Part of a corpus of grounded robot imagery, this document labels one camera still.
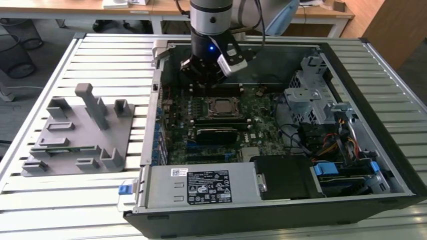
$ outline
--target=warning label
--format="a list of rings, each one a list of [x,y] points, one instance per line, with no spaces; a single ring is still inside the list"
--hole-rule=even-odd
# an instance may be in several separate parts
[[[190,205],[234,202],[227,170],[188,172],[187,185],[187,202]]]

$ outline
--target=blue object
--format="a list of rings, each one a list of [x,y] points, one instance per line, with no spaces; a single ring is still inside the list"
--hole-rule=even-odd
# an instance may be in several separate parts
[[[270,25],[266,28],[266,34],[270,36],[280,36],[292,21],[292,17],[299,9],[299,0],[291,0],[291,2],[284,6],[279,14],[272,19]]]
[[[376,161],[371,161],[371,167],[374,169],[374,172],[378,173],[380,171],[380,166]]]
[[[157,115],[161,116],[163,115],[163,110],[160,107],[157,107]]]
[[[119,186],[119,195],[131,195],[132,194],[132,185]]]
[[[319,175],[330,175],[339,174],[339,170],[336,169],[334,162],[320,162],[314,166],[315,174]]]
[[[230,152],[230,153],[226,153],[224,155],[226,155],[226,162],[228,162],[230,157],[231,157],[231,156],[234,156],[234,153],[232,153],[232,152]]]

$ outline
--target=blue latch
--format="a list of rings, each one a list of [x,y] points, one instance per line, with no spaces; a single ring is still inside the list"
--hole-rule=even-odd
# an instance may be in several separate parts
[[[131,195],[132,194],[132,185],[119,186],[119,195]]]
[[[163,115],[163,110],[161,110],[161,108],[160,108],[160,107],[157,107],[157,111],[156,111],[156,112],[157,112],[157,115],[159,115],[159,116],[161,116],[161,115]]]
[[[380,171],[380,166],[376,161],[371,161],[371,167],[372,167],[375,173],[378,173]]]
[[[339,170],[336,169],[334,162],[320,162],[314,166],[315,174],[328,175],[328,174],[339,174]]]

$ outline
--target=metal case frame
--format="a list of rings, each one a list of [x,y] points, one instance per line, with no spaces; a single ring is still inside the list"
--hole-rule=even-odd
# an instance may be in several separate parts
[[[174,43],[188,44],[188,41],[174,41]],[[246,41],[242,44],[258,44],[258,42]],[[163,212],[147,210],[123,213],[124,219],[137,228],[148,238],[175,238],[180,236],[216,235],[223,233],[262,231],[298,227],[310,227],[320,225],[343,225],[356,223],[370,216],[392,209],[402,209],[427,199],[427,188],[418,176],[395,140],[388,133],[364,95],[362,94],[352,77],[350,76],[344,65],[342,64],[331,46],[324,42],[275,42],[268,45],[303,45],[319,46],[318,50],[328,65],[334,77],[340,81],[340,85],[348,96],[352,106],[356,106],[356,113],[360,120],[368,126],[368,132],[375,136],[378,144],[402,176],[402,179],[412,194],[388,194],[376,195],[372,198],[336,200],[330,202],[307,202],[288,204],[271,204],[268,206],[227,207],[220,209],[188,209]],[[145,135],[144,155],[140,171],[140,194],[136,204],[145,208],[144,199],[149,194],[149,166],[144,165],[147,161],[145,147],[149,140]]]

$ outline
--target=mesh trash can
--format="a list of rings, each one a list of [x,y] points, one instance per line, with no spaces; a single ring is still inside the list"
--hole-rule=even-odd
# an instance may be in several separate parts
[[[0,69],[13,79],[20,79],[36,70],[33,61],[20,45],[16,35],[0,35]]]
[[[43,40],[33,24],[33,20],[21,18],[1,18],[0,25],[4,27],[8,34],[19,37],[20,44],[27,50],[32,50],[43,46]]]

